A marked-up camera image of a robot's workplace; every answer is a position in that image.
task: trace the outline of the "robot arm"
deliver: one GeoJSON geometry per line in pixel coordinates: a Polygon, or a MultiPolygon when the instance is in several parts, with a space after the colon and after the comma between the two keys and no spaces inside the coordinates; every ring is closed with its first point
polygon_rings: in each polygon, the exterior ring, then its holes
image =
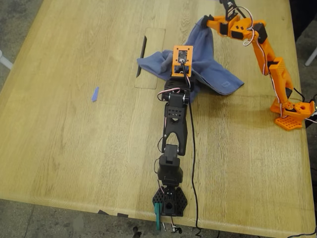
{"type": "Polygon", "coordinates": [[[254,21],[251,13],[244,7],[239,7],[234,0],[220,0],[226,10],[226,16],[204,16],[202,26],[210,27],[221,36],[244,41],[243,45],[253,45],[260,70],[263,75],[270,75],[276,99],[271,111],[280,114],[275,123],[286,130],[302,127],[302,120],[309,118],[315,112],[315,103],[296,103],[289,101],[294,90],[291,76],[282,57],[276,57],[268,41],[266,22],[254,21]],[[245,9],[250,18],[244,16],[240,8],[245,9]]]}

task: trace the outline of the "black cable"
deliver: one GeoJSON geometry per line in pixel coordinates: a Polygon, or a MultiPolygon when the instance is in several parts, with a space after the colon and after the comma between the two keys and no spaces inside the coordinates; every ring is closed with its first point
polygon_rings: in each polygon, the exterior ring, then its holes
{"type": "Polygon", "coordinates": [[[290,237],[288,237],[288,238],[301,237],[301,236],[312,236],[312,235],[314,235],[314,234],[316,234],[316,233],[317,233],[317,226],[316,226],[315,231],[314,231],[313,233],[310,233],[310,234],[299,234],[299,235],[295,235],[295,236],[290,236],[290,237]]]}
{"type": "Polygon", "coordinates": [[[190,103],[189,100],[189,112],[190,112],[190,120],[192,124],[192,132],[193,132],[193,150],[194,150],[194,156],[193,156],[193,172],[192,172],[192,187],[195,195],[195,200],[196,200],[196,223],[195,226],[199,230],[199,232],[196,234],[197,237],[202,237],[200,232],[202,232],[202,228],[198,227],[198,199],[197,199],[197,194],[196,194],[196,189],[194,185],[194,172],[195,172],[195,162],[196,162],[196,142],[195,142],[195,129],[194,129],[194,121],[193,121],[193,112],[192,112],[192,104],[190,103]]]}
{"type": "Polygon", "coordinates": [[[160,141],[163,139],[163,136],[160,138],[160,140],[158,141],[158,150],[163,154],[163,152],[160,150],[160,148],[159,148],[159,143],[160,143],[160,141]]]}
{"type": "Polygon", "coordinates": [[[163,99],[160,99],[160,98],[159,98],[159,95],[161,95],[161,94],[158,94],[158,95],[157,95],[158,99],[159,99],[161,102],[164,102],[163,99]]]}
{"type": "Polygon", "coordinates": [[[157,160],[159,160],[159,158],[154,161],[154,173],[156,173],[156,174],[158,174],[158,173],[155,171],[155,165],[157,164],[157,160]]]}
{"type": "Polygon", "coordinates": [[[243,18],[247,18],[247,17],[245,16],[245,14],[243,14],[243,12],[242,12],[239,8],[237,8],[236,10],[241,14],[241,16],[242,16],[243,18]]]}
{"type": "Polygon", "coordinates": [[[302,99],[303,99],[302,101],[304,102],[304,101],[305,101],[305,97],[304,97],[304,95],[303,95],[303,94],[301,94],[300,92],[298,92],[296,88],[294,88],[294,90],[295,90],[295,91],[296,91],[299,95],[301,95],[301,96],[302,96],[302,99]]]}

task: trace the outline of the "blue cloth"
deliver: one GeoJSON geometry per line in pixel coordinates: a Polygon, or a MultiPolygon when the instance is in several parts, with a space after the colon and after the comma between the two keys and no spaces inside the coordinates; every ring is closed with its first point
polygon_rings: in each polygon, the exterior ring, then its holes
{"type": "MultiPolygon", "coordinates": [[[[185,45],[194,46],[192,73],[196,79],[221,95],[236,91],[244,83],[213,59],[213,37],[209,27],[202,27],[200,19],[192,29],[185,45]]],[[[164,50],[146,58],[139,58],[139,66],[167,81],[171,77],[173,52],[164,50]]],[[[192,97],[198,92],[196,87],[192,97]]]]}

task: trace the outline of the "concrete floor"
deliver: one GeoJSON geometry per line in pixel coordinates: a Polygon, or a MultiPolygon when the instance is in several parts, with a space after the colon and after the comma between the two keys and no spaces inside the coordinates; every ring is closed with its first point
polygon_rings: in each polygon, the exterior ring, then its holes
{"type": "MultiPolygon", "coordinates": [[[[0,0],[0,49],[14,62],[42,0],[0,0]]],[[[317,93],[317,59],[310,67],[304,62],[317,47],[317,21],[313,21],[296,43],[302,91],[307,99],[317,93]]],[[[9,73],[0,64],[0,90],[9,73]]],[[[317,181],[317,125],[307,129],[313,181],[317,181]]],[[[20,202],[0,200],[0,238],[90,238],[133,237],[132,228],[139,227],[142,237],[193,237],[191,227],[183,233],[155,231],[153,222],[108,215],[71,211],[20,202]]],[[[218,231],[203,230],[204,237],[217,237],[218,231]]],[[[220,232],[220,238],[256,238],[220,232]]]]}

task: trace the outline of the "wire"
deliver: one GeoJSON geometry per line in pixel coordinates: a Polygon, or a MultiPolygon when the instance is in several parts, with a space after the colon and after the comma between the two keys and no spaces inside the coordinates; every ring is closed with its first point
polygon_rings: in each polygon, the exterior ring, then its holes
{"type": "Polygon", "coordinates": [[[159,179],[158,179],[158,187],[160,188],[160,190],[161,190],[162,193],[164,194],[164,191],[163,191],[162,187],[161,187],[160,184],[159,184],[159,179]]]}
{"type": "Polygon", "coordinates": [[[166,90],[163,90],[163,91],[160,91],[158,93],[158,99],[163,102],[164,100],[160,99],[159,98],[159,95],[162,94],[162,93],[167,93],[167,92],[172,92],[172,91],[175,91],[175,90],[178,90],[178,92],[180,91],[180,88],[171,88],[171,89],[166,89],[166,90]]]}
{"type": "Polygon", "coordinates": [[[252,38],[251,38],[251,40],[245,40],[244,42],[243,42],[243,46],[248,46],[248,45],[250,45],[251,43],[252,43],[252,41],[253,41],[253,39],[254,39],[254,36],[255,36],[255,34],[256,34],[256,32],[255,32],[255,30],[252,28],[251,29],[252,30],[252,38]]]}
{"type": "Polygon", "coordinates": [[[163,139],[163,136],[160,138],[160,140],[158,141],[158,150],[163,154],[163,152],[159,149],[159,143],[160,141],[163,139]]]}
{"type": "Polygon", "coordinates": [[[157,160],[159,160],[159,158],[154,161],[154,173],[156,173],[156,174],[158,174],[158,173],[156,172],[156,170],[155,170],[155,165],[157,164],[157,160]]]}
{"type": "Polygon", "coordinates": [[[315,231],[314,231],[313,233],[311,233],[311,234],[299,234],[299,235],[295,235],[295,236],[290,236],[290,237],[288,237],[288,238],[301,237],[301,236],[312,236],[312,235],[314,235],[314,234],[316,234],[316,233],[317,233],[317,226],[316,226],[316,228],[315,228],[315,231]]]}
{"type": "Polygon", "coordinates": [[[266,59],[266,56],[265,56],[265,53],[264,53],[264,50],[263,50],[262,46],[259,44],[259,40],[257,40],[257,45],[258,45],[259,49],[262,51],[262,54],[263,54],[263,57],[264,57],[264,61],[265,61],[264,64],[263,64],[262,74],[264,76],[267,76],[267,75],[270,74],[270,71],[268,70],[268,73],[265,74],[265,68],[267,66],[267,59],[266,59]]]}
{"type": "Polygon", "coordinates": [[[180,71],[180,73],[184,73],[184,78],[185,78],[185,80],[187,80],[188,86],[190,88],[190,80],[189,80],[188,75],[186,73],[186,69],[185,69],[185,64],[184,63],[182,63],[182,68],[183,68],[183,71],[180,71]]]}
{"type": "Polygon", "coordinates": [[[313,122],[313,123],[317,123],[317,121],[310,120],[310,119],[308,119],[308,118],[305,118],[305,120],[309,120],[309,121],[311,121],[311,122],[313,122]]]}
{"type": "Polygon", "coordinates": [[[302,99],[303,99],[303,102],[304,102],[304,101],[305,101],[305,97],[304,97],[304,95],[303,95],[303,94],[301,94],[300,92],[298,92],[296,88],[294,88],[294,90],[295,90],[295,91],[296,91],[299,95],[301,95],[301,96],[302,96],[302,99]]]}
{"type": "Polygon", "coordinates": [[[194,128],[194,121],[193,121],[193,112],[192,112],[192,104],[190,103],[189,100],[189,112],[190,112],[190,120],[192,124],[192,132],[193,132],[193,172],[192,172],[192,187],[195,195],[195,200],[196,200],[196,223],[195,226],[199,230],[199,232],[196,234],[197,237],[202,237],[200,232],[202,232],[202,228],[198,227],[198,199],[197,199],[197,193],[195,189],[195,184],[194,184],[194,172],[195,172],[195,162],[196,162],[196,142],[195,142],[195,128],[194,128]]]}

